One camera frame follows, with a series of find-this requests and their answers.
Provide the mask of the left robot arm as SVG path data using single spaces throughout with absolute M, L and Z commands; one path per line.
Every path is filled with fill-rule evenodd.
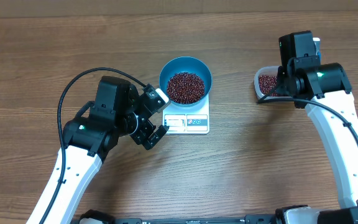
M 131 82 L 102 77 L 95 100 L 66 123 L 63 147 L 28 223 L 70 223 L 87 186 L 120 137 L 130 136 L 146 150 L 162 139 L 168 126 L 156 127 L 149 119 L 170 100 L 152 85 L 142 90 L 137 95 Z

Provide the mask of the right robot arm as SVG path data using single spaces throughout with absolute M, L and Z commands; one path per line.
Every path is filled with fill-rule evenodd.
M 279 67 L 278 84 L 286 97 L 306 111 L 323 142 L 333 170 L 339 209 L 307 205 L 279 208 L 278 223 L 358 223 L 358 117 L 352 87 L 338 63 Z

